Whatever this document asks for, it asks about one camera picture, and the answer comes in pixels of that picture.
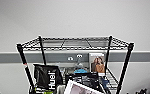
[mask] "picture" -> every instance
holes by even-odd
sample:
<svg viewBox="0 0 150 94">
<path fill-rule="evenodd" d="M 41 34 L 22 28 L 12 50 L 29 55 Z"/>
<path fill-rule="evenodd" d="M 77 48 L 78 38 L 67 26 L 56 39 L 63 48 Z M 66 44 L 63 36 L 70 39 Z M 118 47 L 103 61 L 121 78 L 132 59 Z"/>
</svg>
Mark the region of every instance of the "picture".
<svg viewBox="0 0 150 94">
<path fill-rule="evenodd" d="M 99 76 L 105 74 L 104 54 L 89 53 L 90 71 L 98 72 Z"/>
<path fill-rule="evenodd" d="M 101 92 L 89 88 L 72 80 L 68 81 L 64 94 L 102 94 Z"/>
</svg>

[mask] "magazine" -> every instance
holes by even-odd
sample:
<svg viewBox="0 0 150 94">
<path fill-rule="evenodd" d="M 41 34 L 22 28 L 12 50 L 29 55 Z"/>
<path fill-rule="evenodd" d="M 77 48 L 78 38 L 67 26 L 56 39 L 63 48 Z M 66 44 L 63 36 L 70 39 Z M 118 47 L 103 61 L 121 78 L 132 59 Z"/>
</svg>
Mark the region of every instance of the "magazine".
<svg viewBox="0 0 150 94">
<path fill-rule="evenodd" d="M 103 53 L 89 53 L 89 64 L 90 72 L 98 72 L 99 76 L 105 75 L 105 64 L 104 64 Z"/>
</svg>

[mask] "wire grid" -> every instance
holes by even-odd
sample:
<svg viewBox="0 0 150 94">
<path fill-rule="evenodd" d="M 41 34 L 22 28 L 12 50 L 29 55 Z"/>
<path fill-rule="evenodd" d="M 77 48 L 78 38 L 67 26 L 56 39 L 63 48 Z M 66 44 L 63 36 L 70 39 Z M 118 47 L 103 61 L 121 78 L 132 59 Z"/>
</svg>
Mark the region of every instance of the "wire grid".
<svg viewBox="0 0 150 94">
<path fill-rule="evenodd" d="M 109 37 L 42 38 L 44 50 L 108 50 Z M 110 50 L 126 49 L 129 44 L 112 38 Z M 24 50 L 41 50 L 39 39 L 22 44 Z"/>
</svg>

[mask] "gray wall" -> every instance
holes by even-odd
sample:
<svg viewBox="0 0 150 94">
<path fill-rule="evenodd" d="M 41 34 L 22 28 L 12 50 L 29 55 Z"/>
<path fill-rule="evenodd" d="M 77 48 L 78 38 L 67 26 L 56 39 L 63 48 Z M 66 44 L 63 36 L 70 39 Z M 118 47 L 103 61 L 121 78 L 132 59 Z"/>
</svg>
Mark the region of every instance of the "gray wall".
<svg viewBox="0 0 150 94">
<path fill-rule="evenodd" d="M 29 83 L 22 64 L 18 61 L 7 63 L 9 56 L 6 54 L 17 56 L 16 43 L 24 43 L 38 35 L 112 35 L 134 42 L 135 52 L 150 52 L 150 0 L 0 0 L 0 56 L 5 54 L 3 58 L 6 59 L 6 63 L 0 62 L 2 94 L 27 94 Z M 150 58 L 138 54 L 136 57 L 148 62 L 129 64 L 121 94 L 134 94 L 141 88 L 150 90 Z M 109 67 L 119 77 L 122 63 L 111 62 Z"/>
<path fill-rule="evenodd" d="M 38 35 L 112 35 L 150 51 L 150 0 L 0 0 L 0 52 Z"/>
</svg>

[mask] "shelf rack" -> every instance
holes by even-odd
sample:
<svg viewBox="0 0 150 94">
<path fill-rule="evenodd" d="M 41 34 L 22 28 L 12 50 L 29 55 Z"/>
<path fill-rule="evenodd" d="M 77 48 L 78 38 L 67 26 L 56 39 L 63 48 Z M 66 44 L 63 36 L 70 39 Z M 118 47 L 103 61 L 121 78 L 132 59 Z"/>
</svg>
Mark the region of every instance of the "shelf rack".
<svg viewBox="0 0 150 94">
<path fill-rule="evenodd" d="M 26 43 L 17 44 L 17 49 L 25 66 L 25 71 L 33 92 L 35 90 L 35 87 L 32 81 L 32 77 L 30 75 L 24 51 L 41 51 L 44 65 L 46 65 L 46 58 L 44 53 L 45 50 L 107 50 L 105 58 L 105 75 L 106 79 L 113 79 L 113 81 L 115 82 L 109 83 L 108 87 L 110 90 L 117 90 L 116 94 L 119 94 L 133 47 L 134 43 L 127 43 L 112 36 L 87 38 L 42 38 L 41 36 L 39 36 L 38 38 L 28 41 Z M 110 69 L 107 68 L 110 50 L 127 50 L 119 81 L 117 81 Z"/>
</svg>

